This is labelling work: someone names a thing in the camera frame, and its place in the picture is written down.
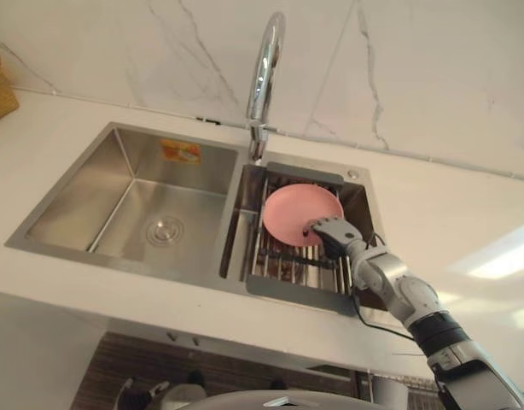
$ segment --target marble vein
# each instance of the marble vein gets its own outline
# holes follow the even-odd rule
[[[192,99],[197,99],[197,98],[200,98],[201,96],[203,95],[206,95],[207,96],[207,88],[208,88],[208,85],[202,85],[198,80],[197,78],[192,74],[191,70],[188,69],[188,64],[186,64],[186,61],[183,59],[183,57],[181,56],[181,54],[179,52],[176,52],[176,45],[173,43],[173,41],[171,41],[169,39],[169,36],[168,34],[170,34],[172,36],[172,39],[178,43],[181,48],[185,51],[187,51],[192,57],[194,57],[203,67],[206,67],[205,64],[203,63],[203,61],[201,61],[199,59],[198,56],[196,56],[187,46],[186,44],[184,44],[182,41],[180,41],[180,39],[177,38],[175,32],[172,30],[172,27],[168,27],[166,21],[158,14],[156,13],[156,11],[154,10],[154,7],[152,6],[152,1],[151,0],[148,0],[146,2],[146,6],[148,8],[148,11],[150,12],[150,14],[154,17],[154,19],[157,21],[158,23],[158,26],[160,27],[160,30],[163,34],[163,40],[164,42],[167,44],[167,47],[169,48],[169,50],[171,51],[171,53],[177,57],[177,59],[187,68],[186,72],[188,73],[188,75],[190,76],[190,78],[192,79],[192,81],[194,81],[195,85],[197,85],[198,89],[200,90],[201,92],[201,95],[198,96],[198,97],[194,97]],[[177,91],[174,91],[175,94],[180,97],[180,98],[183,98],[183,95]]]
[[[381,105],[380,96],[376,87],[376,81],[374,79],[374,71],[376,69],[376,52],[374,50],[374,45],[372,44],[372,41],[370,39],[368,25],[366,24],[366,15],[364,14],[363,3],[360,1],[358,3],[357,17],[358,30],[364,37],[364,41],[366,43],[368,86],[372,91],[372,98],[375,104],[374,112],[372,114],[372,134],[374,135],[374,137],[376,137],[376,139],[383,143],[385,149],[389,149],[389,144],[387,143],[387,140],[378,132],[378,121],[380,120],[381,113],[383,112],[383,107]]]
[[[199,28],[197,26],[197,22],[195,21],[194,14],[191,12],[190,9],[188,9],[184,5],[183,0],[178,0],[178,5],[180,6],[180,8],[183,10],[183,12],[188,17],[190,25],[192,26],[192,28],[194,30],[196,43],[200,46],[200,48],[203,51],[203,53],[205,54],[206,58],[211,63],[211,67],[213,68],[214,72],[218,75],[218,78],[220,79],[223,87],[228,92],[228,96],[234,102],[234,104],[239,108],[239,101],[237,100],[237,97],[236,97],[236,94],[234,92],[234,89],[231,87],[230,83],[228,83],[228,81],[226,80],[225,76],[222,74],[222,70],[220,69],[220,67],[218,66],[217,62],[214,60],[213,56],[211,55],[211,53],[209,52],[209,50],[205,46],[205,43],[203,43],[203,41],[201,40],[200,30],[199,30]]]
[[[330,57],[329,64],[327,66],[327,69],[324,73],[323,81],[321,81],[321,85],[319,86],[319,90],[317,92],[317,96],[315,97],[315,102],[313,103],[313,108],[311,109],[310,116],[307,119],[306,127],[304,128],[304,134],[307,134],[307,129],[310,127],[311,124],[316,124],[317,122],[314,119],[315,112],[317,111],[317,107],[319,106],[319,103],[321,101],[321,97],[323,96],[324,90],[326,88],[326,85],[329,81],[330,72],[332,71],[332,67],[334,66],[334,62],[336,60],[336,57],[338,56],[338,51],[341,46],[342,39],[344,38],[344,35],[346,33],[347,29],[347,23],[349,22],[352,12],[355,9],[355,4],[357,3],[357,0],[352,0],[349,3],[349,9],[347,11],[346,19],[344,20],[344,24],[341,27],[340,36],[336,40],[336,44],[334,47],[334,50],[332,51],[332,56]]]
[[[120,38],[124,38],[124,28],[122,27],[120,20],[118,18],[115,18],[114,20],[116,23],[116,27],[118,28]],[[133,99],[135,100],[135,104],[139,107],[147,107],[148,104],[144,100],[142,87],[139,81],[137,64],[131,56],[131,51],[127,46],[127,43],[125,41],[122,41],[121,43],[124,49],[124,55],[126,59],[125,81],[129,86],[129,90],[131,92],[131,95],[133,96]]]
[[[332,128],[330,128],[326,124],[322,123],[321,121],[316,120],[315,118],[311,119],[311,123],[313,125],[315,125],[315,126],[318,126],[321,130],[323,130],[323,131],[327,132],[328,134],[330,134],[330,136],[333,137],[336,141],[340,141],[336,131],[334,131]]]
[[[193,16],[192,12],[187,9],[182,2],[177,2],[178,7],[181,9],[181,11],[185,14],[186,19],[189,22],[189,25],[194,32],[195,37],[195,43],[198,45],[198,47],[201,49],[201,52],[203,55],[207,58],[209,61],[209,64],[207,64],[205,61],[203,61],[200,56],[198,56],[197,53],[195,53],[188,44],[186,44],[173,30],[173,27],[170,23],[168,23],[153,7],[153,0],[147,0],[145,2],[148,11],[150,14],[154,17],[154,19],[157,21],[158,26],[160,27],[162,33],[163,33],[163,39],[165,43],[167,44],[167,47],[169,47],[169,50],[173,53],[173,55],[183,64],[183,66],[186,68],[186,72],[194,82],[194,84],[198,87],[200,91],[199,96],[195,97],[189,97],[188,100],[195,101],[200,100],[202,98],[208,99],[209,101],[215,101],[219,103],[225,110],[229,110],[228,104],[223,99],[223,96],[221,95],[221,92],[218,92],[218,90],[212,90],[212,87],[210,84],[202,84],[194,75],[192,70],[189,68],[189,64],[185,60],[185,55],[178,50],[178,47],[180,49],[188,54],[188,56],[192,57],[192,59],[195,61],[196,64],[198,64],[200,67],[204,68],[210,73],[209,78],[215,78],[218,81],[218,84],[220,87],[224,88],[224,93],[228,97],[226,99],[230,100],[231,105],[233,106],[234,110],[239,110],[239,102],[236,98],[235,92],[229,85],[226,78],[223,76],[222,71],[220,70],[220,67],[215,62],[212,55],[209,53],[207,47],[201,40],[201,36],[199,34],[199,29],[197,26],[197,22],[195,21],[195,17]],[[179,92],[174,91],[175,94],[180,97],[184,98]]]
[[[6,45],[6,43],[4,43],[2,40],[0,40],[0,49],[6,51],[8,54],[10,54],[12,57],[14,57],[14,59],[17,62],[19,62],[19,64],[27,72],[29,72],[32,76],[36,77],[40,81],[44,82],[52,91],[54,91],[54,92],[61,92],[61,90],[59,90],[57,87],[55,87],[55,85],[51,81],[45,79],[42,75],[40,75],[34,69],[32,69],[21,57],[19,57],[12,49],[10,49]]]

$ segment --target robotic arm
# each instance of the robotic arm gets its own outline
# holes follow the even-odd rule
[[[344,219],[320,219],[311,228],[329,257],[350,257],[354,285],[378,295],[414,337],[428,358],[446,409],[524,409],[524,395],[450,316],[434,289],[400,258],[385,246],[369,248]]]

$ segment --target faucet spout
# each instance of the faucet spout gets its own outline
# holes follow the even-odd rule
[[[268,20],[260,45],[259,57],[254,67],[253,83],[248,98],[247,120],[251,128],[251,161],[262,158],[268,142],[268,111],[271,102],[271,88],[274,72],[281,55],[283,38],[285,36],[285,15],[274,13]]]

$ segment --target sticker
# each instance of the sticker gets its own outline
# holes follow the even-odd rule
[[[187,164],[201,163],[201,149],[197,143],[185,143],[172,139],[161,139],[161,153],[168,161],[185,162]]]

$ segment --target pink plate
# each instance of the pink plate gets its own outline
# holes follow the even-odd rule
[[[278,241],[292,246],[314,246],[321,238],[304,230],[311,220],[343,218],[340,201],[331,192],[312,184],[292,184],[273,192],[265,202],[265,229]]]

